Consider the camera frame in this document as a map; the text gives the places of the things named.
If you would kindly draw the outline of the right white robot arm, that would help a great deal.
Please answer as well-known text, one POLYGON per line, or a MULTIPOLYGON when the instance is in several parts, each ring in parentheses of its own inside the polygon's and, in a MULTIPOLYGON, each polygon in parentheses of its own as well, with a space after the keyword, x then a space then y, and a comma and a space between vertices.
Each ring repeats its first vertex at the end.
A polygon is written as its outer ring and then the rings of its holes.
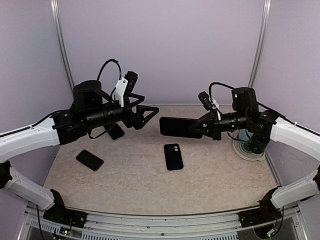
MULTIPOLYGON (((299 150, 316 160, 320 159, 320 134, 298 125, 277 111, 266 108, 260 111, 261 105, 253 88, 238 87, 231 89, 231 113, 221 113, 209 92, 198 94, 200 102, 208 111, 189 127, 193 133, 221 140, 223 132, 247 130, 252 133, 249 150, 261 154, 270 141, 279 142, 299 150)), ((270 190, 256 210, 256 218, 266 222, 276 209, 288 204, 306 200, 320 193, 320 170, 316 169, 307 176, 286 186, 270 190)))

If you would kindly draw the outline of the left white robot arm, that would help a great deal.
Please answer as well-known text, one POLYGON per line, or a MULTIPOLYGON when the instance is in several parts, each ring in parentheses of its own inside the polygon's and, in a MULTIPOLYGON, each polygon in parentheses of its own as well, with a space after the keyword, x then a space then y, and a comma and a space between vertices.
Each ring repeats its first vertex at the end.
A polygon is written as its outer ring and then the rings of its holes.
POLYGON ((89 136, 103 127, 107 133, 118 122, 128 129, 142 129, 158 112, 158 107, 141 103, 144 96, 132 92, 135 82, 122 77, 112 95, 102 90, 98 80, 87 80, 73 88, 69 109, 57 110, 36 123, 0 135, 0 188, 41 209, 63 223, 70 218, 60 193, 44 188, 21 175, 10 159, 45 147, 63 146, 89 136))

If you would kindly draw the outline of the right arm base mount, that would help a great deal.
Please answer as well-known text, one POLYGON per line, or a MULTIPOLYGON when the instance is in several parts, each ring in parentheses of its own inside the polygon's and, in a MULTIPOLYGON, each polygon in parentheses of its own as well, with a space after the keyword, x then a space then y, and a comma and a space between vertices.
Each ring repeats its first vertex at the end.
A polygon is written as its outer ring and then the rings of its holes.
POLYGON ((282 212, 268 207, 259 207, 238 213, 242 228, 260 225, 282 218, 282 212))

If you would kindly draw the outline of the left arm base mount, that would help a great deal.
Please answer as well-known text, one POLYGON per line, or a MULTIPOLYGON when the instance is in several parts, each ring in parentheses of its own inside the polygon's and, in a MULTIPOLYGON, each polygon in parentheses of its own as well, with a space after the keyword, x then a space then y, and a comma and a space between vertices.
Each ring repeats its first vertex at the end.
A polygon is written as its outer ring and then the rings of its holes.
POLYGON ((78 211, 68 208, 56 208, 46 210, 43 218, 62 225, 84 228, 88 214, 84 211, 78 211))

